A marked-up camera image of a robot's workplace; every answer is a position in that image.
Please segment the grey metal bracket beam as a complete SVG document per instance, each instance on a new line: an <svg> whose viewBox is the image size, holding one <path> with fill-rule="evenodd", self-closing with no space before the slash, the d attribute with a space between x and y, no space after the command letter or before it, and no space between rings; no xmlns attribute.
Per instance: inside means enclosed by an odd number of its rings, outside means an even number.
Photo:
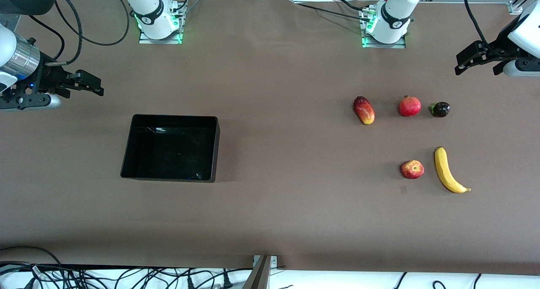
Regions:
<svg viewBox="0 0 540 289"><path fill-rule="evenodd" d="M268 289L270 270L277 268L277 263L277 256L254 256L254 268L242 289Z"/></svg>

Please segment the yellow banana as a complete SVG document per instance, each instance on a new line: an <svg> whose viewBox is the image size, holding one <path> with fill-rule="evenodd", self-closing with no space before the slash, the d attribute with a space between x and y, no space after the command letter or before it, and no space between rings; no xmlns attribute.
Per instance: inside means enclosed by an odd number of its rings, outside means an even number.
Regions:
<svg viewBox="0 0 540 289"><path fill-rule="evenodd" d="M443 147L438 147L435 150L434 161L438 179L448 191L455 194L471 191L471 188L463 186L453 177L448 164L447 152Z"/></svg>

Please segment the red apple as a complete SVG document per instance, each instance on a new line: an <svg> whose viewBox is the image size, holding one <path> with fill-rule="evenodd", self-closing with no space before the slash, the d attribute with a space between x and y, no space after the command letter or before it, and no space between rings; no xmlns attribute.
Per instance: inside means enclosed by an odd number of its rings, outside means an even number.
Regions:
<svg viewBox="0 0 540 289"><path fill-rule="evenodd" d="M409 160L400 166L401 175L407 179L418 179L424 175L424 166L418 160Z"/></svg>

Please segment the black plastic box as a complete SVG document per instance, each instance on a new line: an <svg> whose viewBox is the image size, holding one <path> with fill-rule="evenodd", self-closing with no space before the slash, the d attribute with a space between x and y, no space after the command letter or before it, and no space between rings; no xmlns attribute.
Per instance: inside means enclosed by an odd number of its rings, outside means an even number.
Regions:
<svg viewBox="0 0 540 289"><path fill-rule="evenodd" d="M219 137L215 116L135 114L120 176L214 183Z"/></svg>

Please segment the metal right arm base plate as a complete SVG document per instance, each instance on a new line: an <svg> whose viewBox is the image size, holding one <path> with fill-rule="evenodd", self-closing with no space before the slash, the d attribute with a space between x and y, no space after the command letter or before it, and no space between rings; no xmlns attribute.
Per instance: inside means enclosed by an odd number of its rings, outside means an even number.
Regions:
<svg viewBox="0 0 540 289"><path fill-rule="evenodd" d="M139 37L139 43L140 44L159 44L159 45L177 45L182 44L183 42L183 34L184 34L184 27L185 27L185 21L186 21L186 11L187 6L184 5L180 10L176 11L172 16L170 16L170 22L177 28L176 30L172 31L170 35L165 37L164 39L151 39L143 33L142 28L140 26L140 23L138 22L138 28L140 29L140 37Z"/></svg>

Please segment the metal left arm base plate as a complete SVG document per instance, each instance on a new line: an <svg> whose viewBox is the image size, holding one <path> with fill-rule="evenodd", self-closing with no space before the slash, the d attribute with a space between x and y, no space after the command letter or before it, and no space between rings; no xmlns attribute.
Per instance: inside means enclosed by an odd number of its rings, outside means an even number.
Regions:
<svg viewBox="0 0 540 289"><path fill-rule="evenodd" d="M369 8L362 8L358 11L361 39L363 48L379 48L379 49L405 49L405 36L401 36L395 43L382 43L374 38L372 35L373 27L376 25L378 18L376 16L376 10L370 6Z"/></svg>

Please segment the dark purple mangosteen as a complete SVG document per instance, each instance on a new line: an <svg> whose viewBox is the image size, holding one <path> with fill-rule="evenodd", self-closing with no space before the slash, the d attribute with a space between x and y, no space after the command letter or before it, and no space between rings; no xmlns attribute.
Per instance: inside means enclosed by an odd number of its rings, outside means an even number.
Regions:
<svg viewBox="0 0 540 289"><path fill-rule="evenodd" d="M451 105L445 101L439 101L430 105L429 110L432 116L436 118L444 118L449 114Z"/></svg>

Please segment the red pomegranate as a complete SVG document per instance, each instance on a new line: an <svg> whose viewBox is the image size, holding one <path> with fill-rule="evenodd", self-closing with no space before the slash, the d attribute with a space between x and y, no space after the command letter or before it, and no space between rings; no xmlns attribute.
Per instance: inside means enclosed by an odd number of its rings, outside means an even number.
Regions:
<svg viewBox="0 0 540 289"><path fill-rule="evenodd" d="M398 106L398 112L401 116L411 117L420 113L422 108L421 101L416 97L404 96Z"/></svg>

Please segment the red yellow mango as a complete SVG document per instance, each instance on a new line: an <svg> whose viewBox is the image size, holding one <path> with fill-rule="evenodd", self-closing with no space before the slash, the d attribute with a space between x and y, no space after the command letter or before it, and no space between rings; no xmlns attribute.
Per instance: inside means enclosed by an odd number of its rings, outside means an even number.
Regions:
<svg viewBox="0 0 540 289"><path fill-rule="evenodd" d="M375 112L370 101L363 96L358 96L353 102L356 116L364 125L371 125L375 120Z"/></svg>

